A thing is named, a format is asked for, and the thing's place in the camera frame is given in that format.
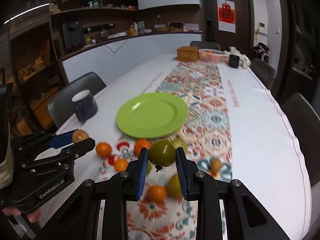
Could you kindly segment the left hand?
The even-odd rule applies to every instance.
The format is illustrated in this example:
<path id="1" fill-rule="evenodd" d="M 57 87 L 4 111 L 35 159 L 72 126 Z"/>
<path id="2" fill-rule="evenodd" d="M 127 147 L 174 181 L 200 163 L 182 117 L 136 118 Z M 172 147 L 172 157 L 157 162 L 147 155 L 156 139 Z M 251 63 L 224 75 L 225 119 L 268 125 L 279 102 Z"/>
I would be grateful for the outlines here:
<path id="1" fill-rule="evenodd" d="M 13 206 L 3 208 L 2 211 L 6 216 L 10 216 L 10 215 L 20 216 L 21 215 L 21 212 Z M 31 223 L 36 223 L 40 217 L 41 217 L 40 209 L 37 209 L 33 213 L 27 214 L 27 218 L 28 218 L 29 222 L 31 222 Z"/>

